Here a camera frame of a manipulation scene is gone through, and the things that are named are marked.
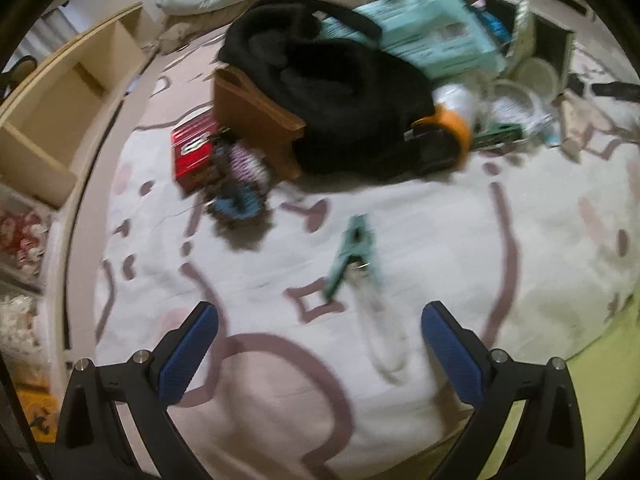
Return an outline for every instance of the wooden shelf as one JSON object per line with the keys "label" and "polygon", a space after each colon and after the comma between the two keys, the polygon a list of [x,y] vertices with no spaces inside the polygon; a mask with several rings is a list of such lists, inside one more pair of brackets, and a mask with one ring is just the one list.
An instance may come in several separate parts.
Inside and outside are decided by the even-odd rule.
{"label": "wooden shelf", "polygon": [[124,9],[52,54],[0,107],[0,174],[60,209],[133,76],[147,60],[142,5]]}

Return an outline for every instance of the curtain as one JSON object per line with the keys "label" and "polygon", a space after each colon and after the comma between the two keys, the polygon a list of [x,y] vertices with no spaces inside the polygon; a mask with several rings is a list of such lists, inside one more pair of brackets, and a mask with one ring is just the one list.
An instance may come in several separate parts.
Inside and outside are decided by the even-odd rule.
{"label": "curtain", "polygon": [[4,70],[10,69],[22,56],[33,56],[40,63],[76,34],[78,32],[59,8],[49,10],[33,24]]}

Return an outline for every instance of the blue gripper pad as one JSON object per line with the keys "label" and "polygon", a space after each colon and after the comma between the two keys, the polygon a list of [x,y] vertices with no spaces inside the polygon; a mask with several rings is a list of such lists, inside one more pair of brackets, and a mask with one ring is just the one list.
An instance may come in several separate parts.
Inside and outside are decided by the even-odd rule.
{"label": "blue gripper pad", "polygon": [[[422,310],[422,338],[433,349],[458,398],[478,408],[484,400],[482,370],[438,311],[437,305],[442,304],[439,301],[432,301]],[[457,325],[457,329],[462,331],[450,314],[449,317]]]}
{"label": "blue gripper pad", "polygon": [[[162,338],[154,355],[164,341],[172,343],[174,349],[158,374],[157,391],[161,402],[167,406],[180,402],[217,333],[218,311],[212,304],[201,301],[180,328]],[[181,338],[172,341],[172,336],[176,335]]]}

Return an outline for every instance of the metal screw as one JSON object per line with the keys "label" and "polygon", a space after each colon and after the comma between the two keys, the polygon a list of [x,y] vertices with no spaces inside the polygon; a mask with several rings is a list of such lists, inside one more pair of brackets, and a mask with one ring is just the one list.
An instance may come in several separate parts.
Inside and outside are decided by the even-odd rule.
{"label": "metal screw", "polygon": [[566,363],[559,357],[553,357],[551,359],[551,365],[556,370],[564,370],[566,368]]}
{"label": "metal screw", "polygon": [[147,361],[149,361],[150,357],[151,352],[149,350],[138,350],[137,352],[135,352],[135,354],[133,354],[133,362],[141,365],[142,363],[146,363]]}
{"label": "metal screw", "polygon": [[86,357],[83,357],[82,359],[78,359],[78,361],[76,361],[76,370],[78,370],[79,372],[82,372],[86,370],[90,364],[91,364],[91,361],[89,361],[89,359],[87,359]]}
{"label": "metal screw", "polygon": [[495,363],[502,364],[509,360],[509,354],[504,350],[495,348],[491,350],[491,359],[493,359]]}

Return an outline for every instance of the black strap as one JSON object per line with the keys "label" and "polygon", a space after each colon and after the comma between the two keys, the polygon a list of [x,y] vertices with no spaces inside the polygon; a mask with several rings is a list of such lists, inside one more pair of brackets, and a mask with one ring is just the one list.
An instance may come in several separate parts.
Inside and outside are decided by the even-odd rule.
{"label": "black strap", "polygon": [[640,86],[633,83],[613,81],[611,83],[593,83],[591,91],[594,95],[613,97],[619,101],[640,103]]}
{"label": "black strap", "polygon": [[380,43],[382,38],[382,28],[374,22],[372,19],[348,9],[338,4],[332,4],[324,0],[260,0],[254,3],[249,10],[264,5],[275,4],[299,4],[305,6],[310,13],[320,11],[335,18],[339,22],[345,24],[347,27],[364,34],[367,38],[375,41],[376,44]]}

